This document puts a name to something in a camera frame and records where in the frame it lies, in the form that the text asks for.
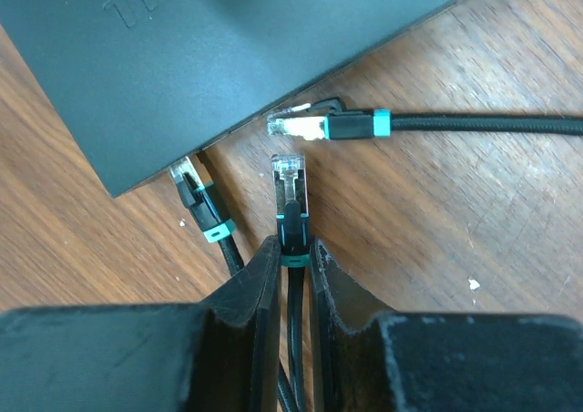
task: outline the wooden surface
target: wooden surface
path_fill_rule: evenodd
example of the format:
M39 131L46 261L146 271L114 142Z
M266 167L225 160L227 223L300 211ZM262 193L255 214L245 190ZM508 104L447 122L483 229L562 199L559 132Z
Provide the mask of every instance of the wooden surface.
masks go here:
M464 0L296 100L583 114L582 20L583 0ZM227 279L168 177L108 197L4 33L0 119L0 309L197 301ZM583 321L581 138L309 143L254 121L206 154L246 259L274 230L270 156L288 150L307 154L313 232L389 305Z

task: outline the wood grain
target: wood grain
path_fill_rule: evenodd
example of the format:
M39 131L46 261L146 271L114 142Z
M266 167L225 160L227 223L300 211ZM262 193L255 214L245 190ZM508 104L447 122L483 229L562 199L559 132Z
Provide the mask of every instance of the wood grain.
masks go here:
M581 115L582 19L583 0L464 0L290 102ZM0 119L0 309L197 301L227 278L167 177L107 196L4 33ZM581 138L311 143L253 121L205 155L247 259L274 230L270 156L289 150L307 155L313 232L389 305L583 321Z

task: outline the wooden table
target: wooden table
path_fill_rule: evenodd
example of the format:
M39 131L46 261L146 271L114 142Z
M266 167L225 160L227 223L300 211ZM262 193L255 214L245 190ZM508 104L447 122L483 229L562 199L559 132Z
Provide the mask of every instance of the wooden table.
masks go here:
M583 0L464 0L291 103L583 114L582 20ZM227 279L168 177L108 197L5 33L0 119L0 309L197 301ZM274 232L270 156L290 150L307 155L313 232L392 307L583 320L581 138L314 143L253 121L206 153L246 259Z

